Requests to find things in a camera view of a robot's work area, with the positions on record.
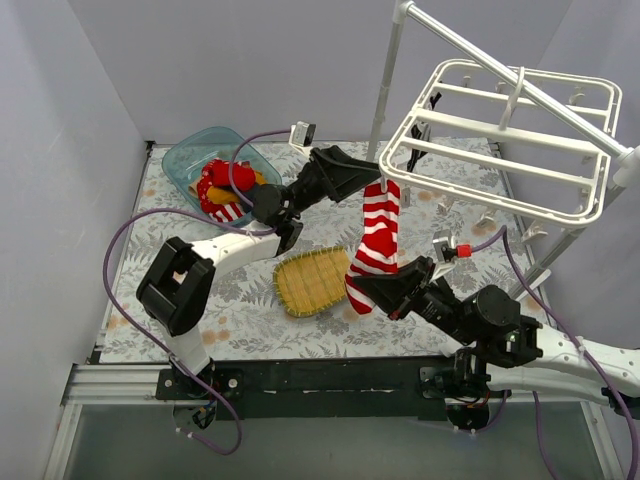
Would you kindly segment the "red white striped sock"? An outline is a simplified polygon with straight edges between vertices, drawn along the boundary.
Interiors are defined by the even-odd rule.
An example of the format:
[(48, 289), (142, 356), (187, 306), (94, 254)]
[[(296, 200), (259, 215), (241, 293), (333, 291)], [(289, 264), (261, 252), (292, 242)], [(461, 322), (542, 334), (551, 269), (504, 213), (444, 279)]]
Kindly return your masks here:
[(364, 234), (345, 275), (345, 289), (351, 307), (358, 315), (373, 311), (375, 303), (355, 279), (398, 271), (398, 216), (400, 187), (392, 180), (378, 180), (363, 191)]
[(207, 207), (207, 214), (215, 221), (230, 223), (241, 219), (245, 215), (242, 205), (236, 202), (228, 204), (211, 204)]

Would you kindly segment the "mustard yellow sock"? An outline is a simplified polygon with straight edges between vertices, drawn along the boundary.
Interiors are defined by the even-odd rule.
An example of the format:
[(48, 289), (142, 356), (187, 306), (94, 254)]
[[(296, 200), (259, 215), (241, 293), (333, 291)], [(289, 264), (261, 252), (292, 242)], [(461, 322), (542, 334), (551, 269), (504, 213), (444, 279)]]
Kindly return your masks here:
[(257, 185), (267, 184), (267, 180), (265, 179), (264, 175), (261, 172), (255, 171), (254, 176), (255, 176), (255, 183)]
[(206, 197), (214, 205), (226, 205), (241, 202), (241, 199), (233, 190), (218, 188), (215, 186), (208, 188)]

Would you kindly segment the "red sock with white pattern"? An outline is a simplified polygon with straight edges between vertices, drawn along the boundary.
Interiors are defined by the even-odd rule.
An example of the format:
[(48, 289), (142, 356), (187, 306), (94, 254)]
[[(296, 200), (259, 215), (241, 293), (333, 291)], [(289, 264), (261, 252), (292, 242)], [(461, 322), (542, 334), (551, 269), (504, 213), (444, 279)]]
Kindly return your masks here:
[(200, 202), (201, 209), (204, 213), (209, 214), (213, 211), (213, 203), (209, 199), (208, 192), (213, 187), (211, 175), (209, 171), (203, 169), (199, 180), (196, 182), (196, 193)]

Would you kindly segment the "beige striped sock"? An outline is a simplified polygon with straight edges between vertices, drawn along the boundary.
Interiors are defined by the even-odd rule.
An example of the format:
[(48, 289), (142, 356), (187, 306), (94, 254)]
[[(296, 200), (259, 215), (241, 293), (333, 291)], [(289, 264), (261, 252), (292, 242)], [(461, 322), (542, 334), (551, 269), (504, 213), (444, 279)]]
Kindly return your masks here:
[(191, 197), (198, 199), (199, 198), (199, 194), (198, 194), (198, 181), (195, 181), (193, 183), (191, 183), (188, 186), (188, 193)]

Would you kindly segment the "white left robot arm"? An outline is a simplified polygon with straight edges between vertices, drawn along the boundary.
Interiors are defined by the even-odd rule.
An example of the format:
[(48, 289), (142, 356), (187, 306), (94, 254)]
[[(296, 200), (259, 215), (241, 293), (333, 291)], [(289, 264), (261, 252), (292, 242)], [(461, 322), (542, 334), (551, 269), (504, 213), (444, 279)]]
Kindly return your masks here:
[(208, 240), (187, 243), (172, 237), (143, 277), (136, 298), (161, 325), (169, 358), (182, 372), (178, 387), (193, 400), (213, 386), (198, 323), (211, 287), (225, 275), (255, 261), (275, 258), (296, 243), (302, 212), (325, 198), (338, 203), (381, 177), (377, 164), (354, 159), (339, 147), (313, 148), (309, 161), (288, 185), (266, 184), (253, 196), (253, 221)]

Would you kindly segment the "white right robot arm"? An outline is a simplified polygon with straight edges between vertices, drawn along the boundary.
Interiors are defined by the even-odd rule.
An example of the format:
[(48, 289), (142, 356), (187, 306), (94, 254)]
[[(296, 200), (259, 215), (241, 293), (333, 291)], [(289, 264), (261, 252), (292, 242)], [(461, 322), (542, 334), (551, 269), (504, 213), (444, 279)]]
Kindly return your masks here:
[(475, 398), (525, 390), (581, 398), (639, 417), (639, 353), (568, 334), (522, 313), (495, 285), (458, 299), (429, 257), (393, 274), (358, 276), (357, 292), (389, 319), (414, 313), (459, 343), (442, 370), (424, 379), (426, 392)]

